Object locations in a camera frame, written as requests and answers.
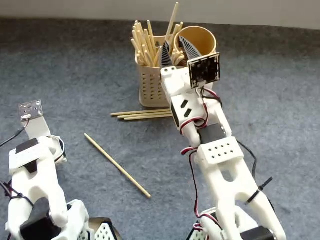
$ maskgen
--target black circuit board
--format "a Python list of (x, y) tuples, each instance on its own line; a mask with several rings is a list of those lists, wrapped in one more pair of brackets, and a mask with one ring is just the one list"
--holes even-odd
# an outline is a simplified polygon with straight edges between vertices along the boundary
[(188, 61), (191, 88), (202, 87), (220, 80), (220, 53)]

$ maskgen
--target beige plastic basket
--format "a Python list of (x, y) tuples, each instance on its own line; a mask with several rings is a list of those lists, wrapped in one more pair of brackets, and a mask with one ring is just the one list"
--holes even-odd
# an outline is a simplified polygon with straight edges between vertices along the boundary
[[(154, 36), (154, 40), (162, 46), (165, 36)], [(139, 72), (139, 100), (144, 107), (168, 107), (165, 93), (161, 87), (160, 67), (141, 66), (137, 58), (135, 63)]]

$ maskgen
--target white wall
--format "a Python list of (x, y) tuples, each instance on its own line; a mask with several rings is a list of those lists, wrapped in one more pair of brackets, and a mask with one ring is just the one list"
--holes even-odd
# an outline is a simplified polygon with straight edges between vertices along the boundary
[[(177, 0), (0, 0), (0, 16), (169, 21)], [(177, 21), (320, 29), (320, 0), (180, 0)]]

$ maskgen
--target perforated plate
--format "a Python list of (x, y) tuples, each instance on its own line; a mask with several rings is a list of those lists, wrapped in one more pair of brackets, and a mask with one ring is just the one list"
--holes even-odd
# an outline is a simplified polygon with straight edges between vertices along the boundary
[(186, 240), (206, 240), (206, 234), (203, 231), (192, 229)]
[(207, 144), (201, 144), (198, 149), (198, 154), (199, 157), (209, 165), (244, 158), (244, 153), (234, 136)]
[(82, 230), (78, 237), (78, 240), (88, 240), (88, 239), (89, 239), (89, 232), (86, 230)]
[(98, 231), (96, 231), (95, 233), (94, 239), (95, 240), (117, 240), (109, 224), (107, 223), (101, 224)]

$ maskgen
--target chopstick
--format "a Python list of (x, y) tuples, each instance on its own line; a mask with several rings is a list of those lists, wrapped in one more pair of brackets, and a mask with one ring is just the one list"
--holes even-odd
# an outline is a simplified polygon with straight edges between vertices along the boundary
[(171, 15), (171, 19), (170, 19), (170, 22), (169, 22), (168, 29), (167, 29), (166, 34), (165, 34), (165, 41), (167, 41), (169, 39), (172, 27), (173, 27), (175, 19), (176, 19), (178, 7), (179, 7), (179, 3), (176, 2), (175, 5), (174, 5), (174, 9), (173, 9), (172, 15)]
[(151, 198), (150, 193), (147, 192), (122, 166), (120, 166), (108, 153), (106, 153), (105, 150), (101, 146), (96, 143), (95, 140), (93, 140), (88, 134), (84, 134), (84, 136), (89, 140), (90, 143), (92, 143), (107, 159), (110, 160), (113, 165), (116, 166), (117, 169), (120, 170), (141, 192), (146, 195), (147, 198)]
[[(170, 22), (165, 34), (165, 41), (168, 41), (170, 46), (170, 54), (172, 62), (175, 65), (177, 60), (183, 56), (180, 52), (175, 51), (174, 42), (176, 35), (182, 30), (184, 23), (180, 22), (180, 24), (176, 24), (173, 29), (173, 25), (175, 23), (176, 15), (178, 12), (179, 3), (176, 2), (174, 5), (174, 9), (170, 18)], [(133, 25), (133, 40), (131, 40), (132, 45), (134, 46), (137, 56), (137, 63), (141, 66), (147, 67), (158, 67), (159, 66), (159, 57), (162, 51), (162, 46), (156, 46), (156, 41), (154, 37), (154, 32), (151, 26), (150, 20), (147, 21), (147, 29), (143, 30), (143, 26), (141, 22), (135, 21)]]
[(133, 114), (148, 114), (148, 113), (159, 113), (159, 112), (168, 112), (170, 108), (163, 109), (154, 109), (154, 110), (141, 110), (141, 111), (124, 111), (124, 112), (114, 112), (111, 113), (111, 116), (120, 116), (120, 115), (133, 115)]
[(117, 116), (117, 118), (118, 119), (125, 119), (125, 118), (131, 118), (131, 117), (156, 116), (156, 115), (163, 115), (163, 114), (171, 114), (171, 111), (168, 110), (168, 111), (160, 111), (160, 112), (119, 115), (119, 116)]
[(151, 38), (151, 43), (152, 43), (152, 47), (153, 47), (153, 52), (155, 53), (155, 55), (157, 55), (157, 48), (156, 48), (156, 42), (155, 42), (155, 37), (154, 37), (154, 32), (152, 30), (152, 26), (151, 26), (151, 22), (150, 20), (146, 21), (148, 24), (148, 30), (149, 30), (149, 35)]
[(157, 119), (157, 118), (168, 118), (168, 117), (172, 117), (172, 114), (162, 114), (162, 115), (154, 115), (154, 116), (132, 116), (132, 117), (126, 117), (123, 120), (131, 121), (131, 120)]

